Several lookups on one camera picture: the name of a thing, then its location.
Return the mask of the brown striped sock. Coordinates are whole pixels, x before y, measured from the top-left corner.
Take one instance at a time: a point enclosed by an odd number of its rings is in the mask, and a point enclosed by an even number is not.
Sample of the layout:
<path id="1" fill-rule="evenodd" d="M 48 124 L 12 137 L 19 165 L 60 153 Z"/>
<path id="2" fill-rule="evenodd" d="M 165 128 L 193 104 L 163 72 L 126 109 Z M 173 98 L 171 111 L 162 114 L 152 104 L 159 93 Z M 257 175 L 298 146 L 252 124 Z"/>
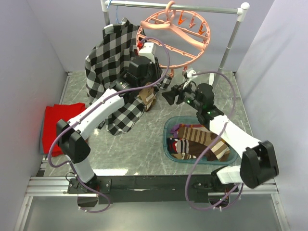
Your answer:
<path id="1" fill-rule="evenodd" d="M 196 159 L 216 137 L 217 134 L 202 125 L 178 124 L 171 130 L 171 136 L 167 138 L 167 150 L 173 158 L 178 160 Z M 220 138 L 203 158 L 206 161 L 225 162 L 230 153 L 230 146 Z"/>

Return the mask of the pink round clip hanger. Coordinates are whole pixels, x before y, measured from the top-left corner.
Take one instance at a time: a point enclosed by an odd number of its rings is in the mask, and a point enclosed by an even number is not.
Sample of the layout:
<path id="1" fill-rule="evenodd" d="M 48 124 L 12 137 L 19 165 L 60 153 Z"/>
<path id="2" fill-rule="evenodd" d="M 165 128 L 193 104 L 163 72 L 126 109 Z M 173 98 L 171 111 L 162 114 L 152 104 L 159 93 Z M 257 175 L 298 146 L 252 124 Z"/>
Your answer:
<path id="1" fill-rule="evenodd" d="M 136 35 L 138 51 L 145 49 L 140 41 L 148 37 L 157 48 L 166 46 L 170 54 L 170 70 L 187 70 L 206 51 L 211 40 L 208 22 L 198 13 L 188 9 L 175 10 L 175 1 L 165 9 L 141 21 Z"/>

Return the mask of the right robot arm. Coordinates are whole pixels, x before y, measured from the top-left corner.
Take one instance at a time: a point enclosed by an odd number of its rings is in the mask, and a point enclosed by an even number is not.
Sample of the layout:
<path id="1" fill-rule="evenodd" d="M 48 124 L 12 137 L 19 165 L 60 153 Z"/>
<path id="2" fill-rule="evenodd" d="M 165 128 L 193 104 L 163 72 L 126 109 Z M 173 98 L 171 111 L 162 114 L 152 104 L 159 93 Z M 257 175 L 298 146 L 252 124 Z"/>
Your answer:
<path id="1" fill-rule="evenodd" d="M 213 190 L 222 192 L 229 183 L 243 183 L 253 189 L 279 174 L 273 144 L 252 137 L 232 123 L 214 105 L 211 85 L 202 83 L 192 90 L 190 84 L 182 83 L 163 92 L 162 96 L 170 105 L 187 103 L 196 109 L 199 123 L 219 135 L 241 158 L 239 166 L 227 166 L 217 171 L 217 176 L 211 180 Z"/>

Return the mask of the beige striped sock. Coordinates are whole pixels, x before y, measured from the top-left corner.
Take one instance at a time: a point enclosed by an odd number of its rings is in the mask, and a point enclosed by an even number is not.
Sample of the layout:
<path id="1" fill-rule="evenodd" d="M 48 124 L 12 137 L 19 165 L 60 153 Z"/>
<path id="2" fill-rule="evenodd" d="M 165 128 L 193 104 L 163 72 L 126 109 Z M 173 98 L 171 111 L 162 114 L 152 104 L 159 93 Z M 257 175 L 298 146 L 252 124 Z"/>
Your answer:
<path id="1" fill-rule="evenodd" d="M 148 112 L 156 104 L 156 92 L 154 87 L 144 88 L 139 94 L 138 98 L 145 105 L 145 111 Z"/>

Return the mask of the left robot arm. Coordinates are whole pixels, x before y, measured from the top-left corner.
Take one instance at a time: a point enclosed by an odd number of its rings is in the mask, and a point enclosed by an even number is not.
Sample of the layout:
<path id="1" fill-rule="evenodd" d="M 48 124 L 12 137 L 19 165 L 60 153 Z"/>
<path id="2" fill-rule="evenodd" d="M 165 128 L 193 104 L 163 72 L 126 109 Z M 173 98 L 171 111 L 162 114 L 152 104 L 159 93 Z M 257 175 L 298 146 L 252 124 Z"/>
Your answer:
<path id="1" fill-rule="evenodd" d="M 74 173 L 79 177 L 79 188 L 84 193 L 96 189 L 96 174 L 88 156 L 90 147 L 86 140 L 95 128 L 110 115 L 137 99 L 141 91 L 155 86 L 162 76 L 158 59 L 153 54 L 139 54 L 128 69 L 92 105 L 69 121 L 56 124 L 55 143 L 66 155 Z"/>

